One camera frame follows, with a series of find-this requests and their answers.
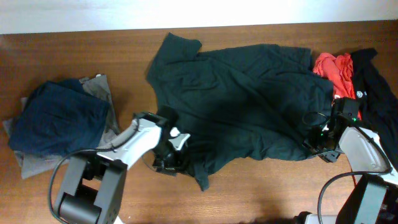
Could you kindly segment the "navy blue shorts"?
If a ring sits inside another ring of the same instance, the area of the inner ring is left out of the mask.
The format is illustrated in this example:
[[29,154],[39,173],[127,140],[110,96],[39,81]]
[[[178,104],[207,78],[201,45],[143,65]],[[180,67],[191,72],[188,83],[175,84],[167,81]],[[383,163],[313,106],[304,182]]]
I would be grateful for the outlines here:
[[98,147],[109,103],[90,95],[77,79],[45,82],[28,97],[8,145],[40,156]]

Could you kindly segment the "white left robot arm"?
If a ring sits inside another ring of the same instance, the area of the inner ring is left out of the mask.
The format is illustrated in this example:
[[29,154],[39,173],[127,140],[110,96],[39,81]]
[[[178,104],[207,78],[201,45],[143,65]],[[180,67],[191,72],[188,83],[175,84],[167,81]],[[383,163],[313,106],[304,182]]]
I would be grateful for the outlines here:
[[147,152],[155,154],[154,167],[174,174],[190,134],[175,127],[174,113],[142,112],[131,125],[104,146],[82,148],[60,159],[68,161],[55,200],[47,197],[52,216],[60,223],[121,223],[119,216],[128,170]]

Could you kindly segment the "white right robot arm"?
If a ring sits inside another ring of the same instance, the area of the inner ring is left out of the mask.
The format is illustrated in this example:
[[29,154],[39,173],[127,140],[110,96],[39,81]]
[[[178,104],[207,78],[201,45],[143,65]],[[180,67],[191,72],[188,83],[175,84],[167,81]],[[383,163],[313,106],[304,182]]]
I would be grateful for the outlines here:
[[[359,102],[344,97],[333,101],[329,115],[311,111],[302,116],[310,127],[303,145],[312,156],[336,162],[344,154],[351,170],[328,180],[319,193],[316,213],[301,212],[295,223],[397,223],[397,170],[378,133],[358,113]],[[343,177],[355,180],[353,191],[336,215],[323,215],[326,189]]]

